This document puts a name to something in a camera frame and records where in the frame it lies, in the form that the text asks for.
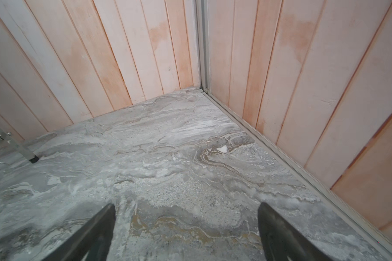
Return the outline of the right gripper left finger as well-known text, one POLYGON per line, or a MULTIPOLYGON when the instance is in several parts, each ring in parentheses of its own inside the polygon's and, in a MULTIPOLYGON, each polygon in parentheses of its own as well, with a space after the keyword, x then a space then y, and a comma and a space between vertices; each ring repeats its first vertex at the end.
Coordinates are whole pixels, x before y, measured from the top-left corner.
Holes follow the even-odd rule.
POLYGON ((105 261, 113 239, 115 215, 115 205, 107 204, 44 260, 105 261))

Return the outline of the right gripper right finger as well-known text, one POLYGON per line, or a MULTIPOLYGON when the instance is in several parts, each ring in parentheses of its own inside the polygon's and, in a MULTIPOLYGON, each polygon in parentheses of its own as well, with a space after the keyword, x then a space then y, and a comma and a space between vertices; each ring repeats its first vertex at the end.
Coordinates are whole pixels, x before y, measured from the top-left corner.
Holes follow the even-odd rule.
POLYGON ((268 261, 331 260, 265 202, 258 208, 258 230, 268 261))

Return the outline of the stainless steel dish rack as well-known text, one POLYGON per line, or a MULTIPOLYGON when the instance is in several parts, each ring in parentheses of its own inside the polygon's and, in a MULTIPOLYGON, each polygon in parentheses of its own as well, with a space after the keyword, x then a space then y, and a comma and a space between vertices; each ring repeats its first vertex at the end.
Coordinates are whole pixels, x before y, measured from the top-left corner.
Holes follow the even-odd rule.
POLYGON ((18 153, 23 155, 27 160, 29 160, 32 164, 39 161, 39 157, 34 154, 27 147, 22 145, 20 142, 16 141, 9 132, 5 132, 0 128, 0 145, 7 144, 16 150, 18 153))

